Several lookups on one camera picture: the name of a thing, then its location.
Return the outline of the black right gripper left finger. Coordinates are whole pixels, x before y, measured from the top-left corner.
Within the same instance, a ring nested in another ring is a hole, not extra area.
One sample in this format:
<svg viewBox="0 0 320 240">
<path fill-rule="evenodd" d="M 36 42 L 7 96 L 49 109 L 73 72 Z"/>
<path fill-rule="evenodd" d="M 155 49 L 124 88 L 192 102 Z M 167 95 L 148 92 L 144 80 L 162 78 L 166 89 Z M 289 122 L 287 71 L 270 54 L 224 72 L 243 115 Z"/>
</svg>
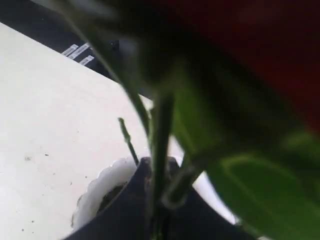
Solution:
<svg viewBox="0 0 320 240">
<path fill-rule="evenodd" d="M 143 240 L 150 158 L 114 161 L 79 197 L 67 240 Z"/>
</svg>

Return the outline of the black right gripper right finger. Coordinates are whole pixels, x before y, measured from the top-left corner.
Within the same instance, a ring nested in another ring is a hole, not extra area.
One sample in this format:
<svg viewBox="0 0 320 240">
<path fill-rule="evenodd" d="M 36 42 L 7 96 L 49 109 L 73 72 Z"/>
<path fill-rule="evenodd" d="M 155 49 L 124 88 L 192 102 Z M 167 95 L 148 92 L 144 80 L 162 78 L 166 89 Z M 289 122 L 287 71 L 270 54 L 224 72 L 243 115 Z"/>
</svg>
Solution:
<svg viewBox="0 0 320 240">
<path fill-rule="evenodd" d="M 240 227 L 216 212 L 189 187 L 177 208 L 162 205 L 163 240 L 254 240 Z"/>
</svg>

